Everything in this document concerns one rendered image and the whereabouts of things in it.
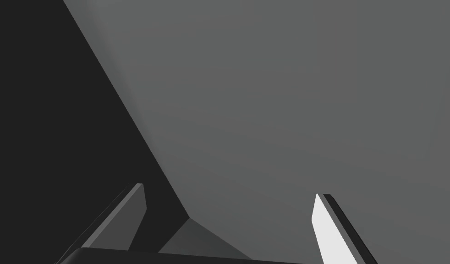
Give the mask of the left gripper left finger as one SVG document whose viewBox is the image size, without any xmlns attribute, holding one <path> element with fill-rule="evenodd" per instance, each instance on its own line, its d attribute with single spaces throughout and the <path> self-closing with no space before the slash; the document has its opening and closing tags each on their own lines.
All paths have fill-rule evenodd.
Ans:
<svg viewBox="0 0 450 264">
<path fill-rule="evenodd" d="M 65 260 L 79 248 L 128 250 L 146 213 L 142 183 L 131 183 L 66 250 Z"/>
</svg>

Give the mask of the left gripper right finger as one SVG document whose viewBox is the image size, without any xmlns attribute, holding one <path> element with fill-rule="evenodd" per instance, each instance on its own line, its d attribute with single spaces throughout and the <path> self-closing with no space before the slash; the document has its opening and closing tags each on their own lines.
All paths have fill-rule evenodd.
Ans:
<svg viewBox="0 0 450 264">
<path fill-rule="evenodd" d="M 332 195 L 316 194 L 311 222 L 323 264 L 378 264 Z"/>
</svg>

